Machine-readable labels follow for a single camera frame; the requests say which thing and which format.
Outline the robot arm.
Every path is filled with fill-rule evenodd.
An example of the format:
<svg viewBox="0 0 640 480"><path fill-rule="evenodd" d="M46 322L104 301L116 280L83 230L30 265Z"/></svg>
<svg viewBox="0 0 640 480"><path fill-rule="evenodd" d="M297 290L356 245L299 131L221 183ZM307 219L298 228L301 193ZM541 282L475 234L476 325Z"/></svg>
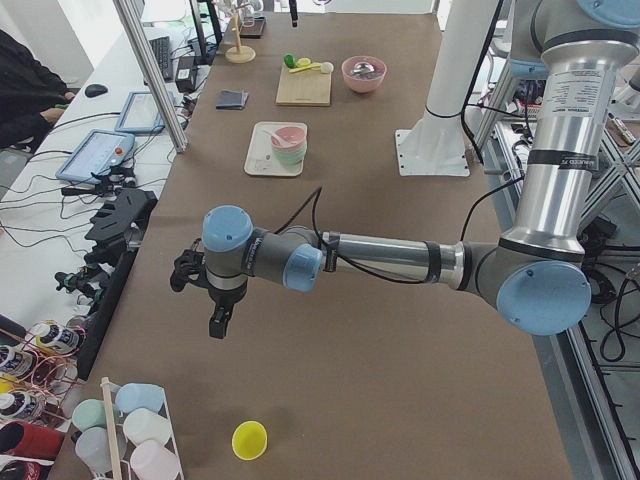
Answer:
<svg viewBox="0 0 640 480"><path fill-rule="evenodd" d="M207 290L215 309L209 333L223 338L248 280L307 292L321 272L347 264L399 284L444 283L475 294L533 335L565 331L587 313L591 286L577 239L617 72L639 53L635 1L518 1L510 58L544 65L546 80L534 142L513 225L497 244L453 245L321 232L286 223L254 226L223 205L174 263L170 285Z"/></svg>

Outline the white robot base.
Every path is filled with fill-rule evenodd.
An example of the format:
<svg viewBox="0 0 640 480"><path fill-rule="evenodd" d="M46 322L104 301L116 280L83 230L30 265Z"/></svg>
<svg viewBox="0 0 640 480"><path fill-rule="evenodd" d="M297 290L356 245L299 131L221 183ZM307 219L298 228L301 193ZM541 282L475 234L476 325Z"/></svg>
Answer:
<svg viewBox="0 0 640 480"><path fill-rule="evenodd" d="M411 129L395 132L402 176L470 174L465 155L464 110L501 9L500 1L451 3L424 114Z"/></svg>

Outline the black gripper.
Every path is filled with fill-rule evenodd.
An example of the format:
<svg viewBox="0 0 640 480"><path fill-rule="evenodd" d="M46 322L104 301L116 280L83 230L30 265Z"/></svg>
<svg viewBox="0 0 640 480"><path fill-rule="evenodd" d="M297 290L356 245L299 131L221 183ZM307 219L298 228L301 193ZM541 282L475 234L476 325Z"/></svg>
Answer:
<svg viewBox="0 0 640 480"><path fill-rule="evenodd" d="M215 308L209 320L209 336L224 339L227 335L231 312L236 303L246 295L246 277L240 275L237 280L212 276L205 266L205 253L199 250L200 238L174 260L173 272L169 279L174 292L182 292L188 285L205 289L214 302Z"/></svg>

